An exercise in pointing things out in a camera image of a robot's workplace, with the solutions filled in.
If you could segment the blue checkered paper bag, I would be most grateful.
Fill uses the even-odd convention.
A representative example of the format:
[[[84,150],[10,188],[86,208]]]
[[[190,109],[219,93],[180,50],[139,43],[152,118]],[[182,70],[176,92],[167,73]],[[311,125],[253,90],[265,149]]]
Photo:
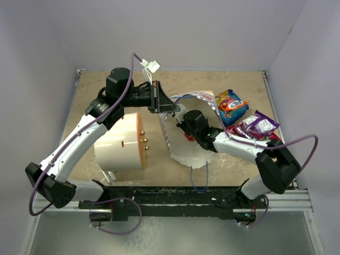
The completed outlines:
[[[214,128],[221,128],[214,93],[212,91],[192,91],[175,95],[171,97],[171,100],[180,107],[180,111],[159,114],[161,130],[170,157],[191,170],[205,167],[206,172],[209,172],[208,163],[215,157],[215,153],[203,149],[197,140],[189,141],[176,124],[181,123],[177,120],[178,117],[183,117],[189,111],[200,110],[209,124]]]

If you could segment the blue snack bag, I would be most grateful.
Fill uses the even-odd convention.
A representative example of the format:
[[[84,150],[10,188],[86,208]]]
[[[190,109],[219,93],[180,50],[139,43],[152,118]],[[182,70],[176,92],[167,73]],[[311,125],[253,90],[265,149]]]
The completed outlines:
[[[247,104],[245,106],[243,106],[239,109],[236,109],[234,111],[226,112],[224,110],[221,110],[219,108],[219,104],[222,102],[223,99],[228,98],[228,97],[232,97],[232,98],[235,98],[235,99],[242,100],[237,94],[234,93],[234,91],[232,89],[228,89],[228,90],[220,93],[216,97],[217,106],[218,106],[218,109],[219,109],[219,114],[220,114],[221,120],[222,120],[225,127],[233,125],[249,109],[249,105],[248,105],[248,102],[247,102]]]

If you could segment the orange snack bag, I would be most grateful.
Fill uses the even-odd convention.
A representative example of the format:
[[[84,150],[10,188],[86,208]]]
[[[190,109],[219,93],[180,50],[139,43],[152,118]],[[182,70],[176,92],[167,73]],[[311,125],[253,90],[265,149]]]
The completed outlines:
[[[228,97],[222,100],[222,102],[219,104],[219,108],[223,111],[230,112],[239,109],[246,104],[246,101]]]

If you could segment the pink candy bag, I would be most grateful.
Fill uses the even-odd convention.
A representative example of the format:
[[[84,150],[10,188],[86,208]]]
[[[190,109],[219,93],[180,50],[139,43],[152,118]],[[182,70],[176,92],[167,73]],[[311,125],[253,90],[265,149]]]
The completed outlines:
[[[239,123],[234,128],[238,136],[257,141],[262,141],[273,133],[273,130],[262,132],[245,123]]]

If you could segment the purple berries candy bag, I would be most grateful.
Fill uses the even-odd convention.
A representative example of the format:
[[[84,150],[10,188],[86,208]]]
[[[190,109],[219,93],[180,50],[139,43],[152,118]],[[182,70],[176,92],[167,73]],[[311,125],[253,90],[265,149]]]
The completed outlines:
[[[246,125],[254,126],[257,130],[265,132],[269,130],[277,130],[280,124],[275,120],[269,118],[265,114],[255,111],[254,114],[242,120],[240,123],[245,123]]]

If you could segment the green snack bag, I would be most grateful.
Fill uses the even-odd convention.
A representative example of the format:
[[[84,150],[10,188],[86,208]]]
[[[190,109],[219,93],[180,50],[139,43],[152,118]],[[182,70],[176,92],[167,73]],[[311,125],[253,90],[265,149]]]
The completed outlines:
[[[275,132],[272,132],[267,138],[269,140],[279,140],[279,141],[281,141],[281,138]]]

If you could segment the magenta red snack bag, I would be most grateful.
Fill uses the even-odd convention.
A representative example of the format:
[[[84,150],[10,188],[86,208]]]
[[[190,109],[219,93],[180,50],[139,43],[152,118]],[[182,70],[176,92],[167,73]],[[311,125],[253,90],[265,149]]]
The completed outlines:
[[[241,132],[237,128],[238,128],[237,126],[232,125],[232,126],[226,127],[226,131],[231,135],[242,137]]]

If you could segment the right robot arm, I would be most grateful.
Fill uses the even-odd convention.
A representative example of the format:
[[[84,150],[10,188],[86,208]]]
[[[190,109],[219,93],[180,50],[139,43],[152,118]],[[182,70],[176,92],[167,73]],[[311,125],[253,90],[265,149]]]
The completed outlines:
[[[204,150],[230,154],[256,164],[259,175],[246,180],[236,195],[242,208],[250,207],[255,198],[269,192],[283,194],[301,171],[301,166],[286,145],[274,139],[269,142],[237,138],[223,129],[212,127],[199,110],[174,113],[176,126],[192,136]]]

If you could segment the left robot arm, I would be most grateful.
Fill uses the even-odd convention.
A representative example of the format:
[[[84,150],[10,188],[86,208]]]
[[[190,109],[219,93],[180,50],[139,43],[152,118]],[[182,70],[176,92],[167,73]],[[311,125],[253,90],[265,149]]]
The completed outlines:
[[[180,110],[164,93],[160,81],[148,79],[136,87],[132,73],[124,67],[113,69],[66,140],[41,163],[29,163],[25,168],[33,191],[51,206],[62,208],[79,193],[80,187],[68,181],[70,173],[88,149],[122,119],[126,107],[147,107],[155,114]]]

